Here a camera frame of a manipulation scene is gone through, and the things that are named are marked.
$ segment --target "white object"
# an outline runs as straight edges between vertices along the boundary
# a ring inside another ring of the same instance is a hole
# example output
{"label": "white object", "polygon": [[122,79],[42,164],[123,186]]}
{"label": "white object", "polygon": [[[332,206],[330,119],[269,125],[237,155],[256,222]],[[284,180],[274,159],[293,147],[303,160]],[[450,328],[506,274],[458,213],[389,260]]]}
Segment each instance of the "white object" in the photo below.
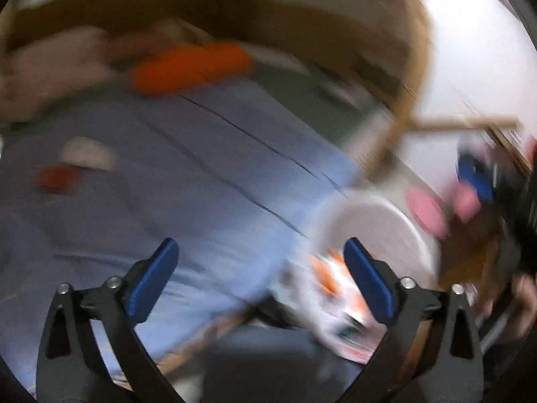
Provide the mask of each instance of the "white object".
{"label": "white object", "polygon": [[[371,255],[385,261],[399,277],[412,277],[422,287],[434,287],[434,265],[429,248],[412,222],[384,197],[369,191],[347,191],[335,194],[310,217],[305,230],[308,239],[298,245],[291,261],[291,280],[287,288],[276,292],[277,299],[288,305],[300,324],[312,330],[326,347],[339,356],[366,363],[374,351],[342,339],[342,326],[348,322],[347,304],[326,308],[326,298],[318,289],[318,278],[311,268],[312,256],[326,256],[328,249],[342,250],[345,242],[357,237]],[[374,330],[376,338],[382,329],[378,323],[363,322]]]}
{"label": "white object", "polygon": [[115,168],[115,153],[106,145],[83,136],[76,136],[60,152],[60,162],[92,170],[111,171]]}

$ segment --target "pink oval object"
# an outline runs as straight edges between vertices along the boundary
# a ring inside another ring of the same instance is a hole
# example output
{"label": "pink oval object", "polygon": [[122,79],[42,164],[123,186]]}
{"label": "pink oval object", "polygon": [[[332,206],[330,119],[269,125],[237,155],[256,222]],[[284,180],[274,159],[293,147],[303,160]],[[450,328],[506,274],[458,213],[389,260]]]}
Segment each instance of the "pink oval object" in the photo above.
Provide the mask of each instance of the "pink oval object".
{"label": "pink oval object", "polygon": [[447,236],[446,217],[437,199],[429,192],[419,188],[410,188],[405,192],[406,205],[420,227],[436,239]]}
{"label": "pink oval object", "polygon": [[458,182],[451,205],[453,212],[465,224],[481,210],[476,190],[465,180]]}

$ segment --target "bed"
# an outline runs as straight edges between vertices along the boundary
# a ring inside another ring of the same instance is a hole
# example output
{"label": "bed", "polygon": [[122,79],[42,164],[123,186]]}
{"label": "bed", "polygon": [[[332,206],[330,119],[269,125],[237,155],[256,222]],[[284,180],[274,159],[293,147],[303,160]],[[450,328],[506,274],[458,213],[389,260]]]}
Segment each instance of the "bed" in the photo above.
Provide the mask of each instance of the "bed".
{"label": "bed", "polygon": [[[245,78],[157,99],[101,87],[56,107],[0,160],[0,355],[29,389],[61,282],[98,286],[174,238],[179,265],[137,327],[159,359],[261,298],[308,213],[360,174]],[[111,147],[115,170],[85,170],[73,195],[39,192],[39,167],[57,162],[74,136]],[[116,371],[103,329],[95,333]]]}

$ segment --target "green surface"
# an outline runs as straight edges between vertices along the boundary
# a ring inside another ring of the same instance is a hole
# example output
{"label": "green surface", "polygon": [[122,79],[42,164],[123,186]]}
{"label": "green surface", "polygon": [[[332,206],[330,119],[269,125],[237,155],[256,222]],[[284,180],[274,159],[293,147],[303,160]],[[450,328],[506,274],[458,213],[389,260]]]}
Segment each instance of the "green surface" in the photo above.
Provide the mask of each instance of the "green surface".
{"label": "green surface", "polygon": [[357,110],[326,94],[314,77],[266,64],[257,64],[252,79],[313,130],[340,147],[378,106],[373,100],[364,110]]}

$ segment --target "pink fabric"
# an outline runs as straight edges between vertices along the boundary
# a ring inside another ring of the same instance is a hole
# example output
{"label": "pink fabric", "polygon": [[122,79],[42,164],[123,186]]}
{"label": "pink fabric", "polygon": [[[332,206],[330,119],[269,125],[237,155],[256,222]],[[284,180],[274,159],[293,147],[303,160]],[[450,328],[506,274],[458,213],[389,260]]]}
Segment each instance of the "pink fabric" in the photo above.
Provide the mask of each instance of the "pink fabric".
{"label": "pink fabric", "polygon": [[103,30],[83,26],[16,50],[11,56],[12,74],[3,80],[2,118],[31,120],[52,100],[113,78],[116,73],[101,56],[107,40]]}
{"label": "pink fabric", "polygon": [[451,204],[453,212],[463,223],[470,221],[481,210],[477,192],[466,181],[458,182]]}
{"label": "pink fabric", "polygon": [[406,205],[423,230],[437,239],[447,236],[447,221],[435,197],[419,188],[407,189],[405,197]]}

